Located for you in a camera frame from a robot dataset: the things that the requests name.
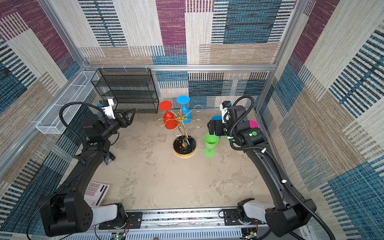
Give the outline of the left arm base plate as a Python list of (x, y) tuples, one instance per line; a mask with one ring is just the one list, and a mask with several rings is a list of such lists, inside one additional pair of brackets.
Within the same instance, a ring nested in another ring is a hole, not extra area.
[(139, 229), (142, 223), (142, 212), (125, 212), (125, 217), (122, 221), (111, 220), (99, 224), (99, 230), (128, 230), (128, 229)]

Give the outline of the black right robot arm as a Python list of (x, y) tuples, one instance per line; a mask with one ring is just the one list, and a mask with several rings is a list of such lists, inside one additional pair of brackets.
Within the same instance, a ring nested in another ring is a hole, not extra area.
[(254, 103), (251, 96), (241, 96), (234, 103), (224, 101), (220, 105), (222, 120), (211, 120), (207, 124), (211, 135), (227, 137), (233, 150), (247, 154), (272, 196), (272, 207), (258, 203), (253, 198), (239, 202), (237, 209), (240, 221), (259, 220), (266, 223), (269, 231), (277, 237), (289, 234), (299, 239), (294, 230), (315, 219), (328, 237), (334, 240), (336, 237), (331, 229), (316, 214), (314, 201), (304, 198), (274, 157), (267, 137), (260, 128), (251, 127), (247, 115)]

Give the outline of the green wine glass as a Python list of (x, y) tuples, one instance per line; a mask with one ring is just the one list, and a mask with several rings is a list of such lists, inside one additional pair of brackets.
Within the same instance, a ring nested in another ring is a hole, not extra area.
[(207, 133), (204, 136), (204, 141), (205, 141), (205, 147), (206, 149), (204, 150), (204, 155), (207, 158), (213, 158), (216, 154), (215, 149), (219, 143), (220, 138), (216, 135), (210, 135)]

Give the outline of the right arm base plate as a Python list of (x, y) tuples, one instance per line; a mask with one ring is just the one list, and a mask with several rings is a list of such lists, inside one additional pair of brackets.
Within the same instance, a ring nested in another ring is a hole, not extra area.
[(265, 224), (265, 222), (258, 219), (249, 218), (242, 207), (235, 209), (221, 209), (218, 213), (219, 217), (224, 220), (226, 226), (237, 226), (237, 225), (256, 225)]

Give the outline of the pink wine glass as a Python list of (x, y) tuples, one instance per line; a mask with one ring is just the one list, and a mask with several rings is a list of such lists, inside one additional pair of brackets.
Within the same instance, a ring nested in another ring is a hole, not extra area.
[(249, 120), (250, 128), (259, 128), (259, 124), (256, 121)]

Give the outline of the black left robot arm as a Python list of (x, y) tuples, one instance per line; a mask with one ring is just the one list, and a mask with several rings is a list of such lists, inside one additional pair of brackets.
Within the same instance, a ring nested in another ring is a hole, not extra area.
[(105, 113), (106, 105), (85, 103), (85, 106), (100, 112), (90, 114), (82, 121), (85, 136), (81, 137), (83, 148), (74, 159), (78, 162), (66, 180), (49, 196), (40, 196), (37, 214), (41, 216), (47, 237), (84, 233), (92, 226), (109, 222), (116, 227), (125, 227), (128, 216), (121, 203), (91, 208), (85, 201), (85, 191), (101, 163), (107, 157), (112, 143), (109, 138), (119, 129), (133, 123), (136, 109)]

